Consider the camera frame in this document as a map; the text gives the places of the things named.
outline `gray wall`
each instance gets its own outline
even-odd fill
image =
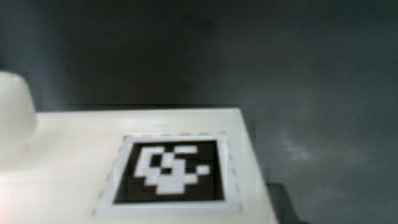
[[[398,4],[8,1],[0,67],[38,109],[241,107],[310,223],[398,223]]]

